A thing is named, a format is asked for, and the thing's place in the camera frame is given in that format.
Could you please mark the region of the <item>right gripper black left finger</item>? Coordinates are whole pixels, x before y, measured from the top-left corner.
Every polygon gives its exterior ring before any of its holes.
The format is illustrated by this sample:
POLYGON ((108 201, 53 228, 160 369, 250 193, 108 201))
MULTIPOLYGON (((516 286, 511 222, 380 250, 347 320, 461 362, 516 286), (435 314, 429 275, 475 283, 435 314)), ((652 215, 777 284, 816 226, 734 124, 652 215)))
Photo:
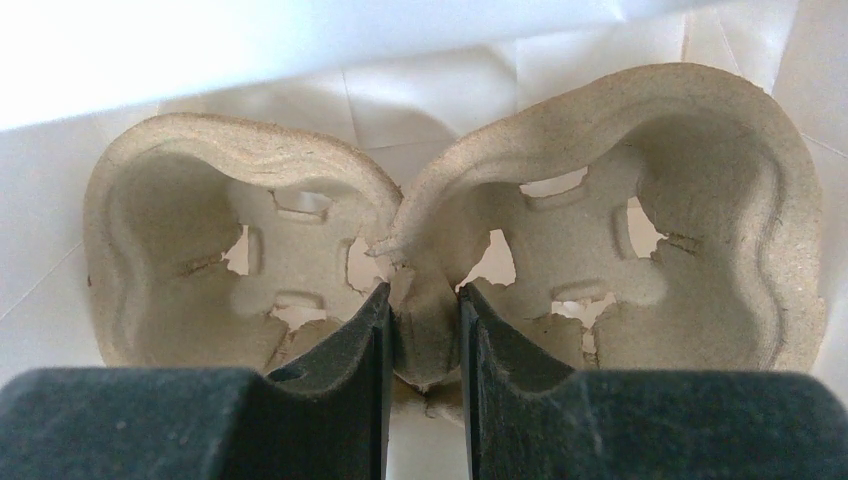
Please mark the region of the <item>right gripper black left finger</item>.
POLYGON ((390 288, 294 361, 246 368, 52 368, 1 392, 5 479, 381 479, 390 288))

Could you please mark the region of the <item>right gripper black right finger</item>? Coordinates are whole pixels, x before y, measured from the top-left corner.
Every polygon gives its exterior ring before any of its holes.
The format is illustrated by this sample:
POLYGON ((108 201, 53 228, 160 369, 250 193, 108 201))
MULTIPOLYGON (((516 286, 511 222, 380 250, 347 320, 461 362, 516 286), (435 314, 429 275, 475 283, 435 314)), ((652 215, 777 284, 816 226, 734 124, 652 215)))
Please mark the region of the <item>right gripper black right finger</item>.
POLYGON ((577 370, 459 293, 474 479, 843 479, 847 413, 786 372, 577 370))

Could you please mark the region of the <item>brown pulp cup carrier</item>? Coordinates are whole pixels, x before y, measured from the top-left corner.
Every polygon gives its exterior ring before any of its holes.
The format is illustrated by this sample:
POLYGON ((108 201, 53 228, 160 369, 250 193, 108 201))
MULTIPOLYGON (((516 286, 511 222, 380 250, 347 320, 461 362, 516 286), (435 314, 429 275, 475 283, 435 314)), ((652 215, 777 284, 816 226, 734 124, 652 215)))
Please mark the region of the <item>brown pulp cup carrier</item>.
POLYGON ((779 104, 691 63, 623 70, 484 126, 402 191, 332 136, 169 113, 114 140, 84 200, 93 328, 109 366, 263 373, 350 320, 363 241, 391 285, 395 372, 445 383, 458 286, 494 231, 494 310, 577 368, 812 367, 822 192, 779 104))

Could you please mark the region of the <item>brown kraft paper bag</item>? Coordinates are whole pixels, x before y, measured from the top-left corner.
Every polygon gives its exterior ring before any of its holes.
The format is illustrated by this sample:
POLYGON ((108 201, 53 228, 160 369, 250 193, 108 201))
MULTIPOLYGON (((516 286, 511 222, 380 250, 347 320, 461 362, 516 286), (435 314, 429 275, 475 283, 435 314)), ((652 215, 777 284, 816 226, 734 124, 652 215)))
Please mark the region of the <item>brown kraft paper bag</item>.
POLYGON ((847 393, 843 1, 9 1, 1 6, 1 377, 100 365, 82 198, 105 147, 168 110, 325 132, 402 185, 451 141, 631 66, 743 76, 793 118, 824 191, 828 331, 847 393))

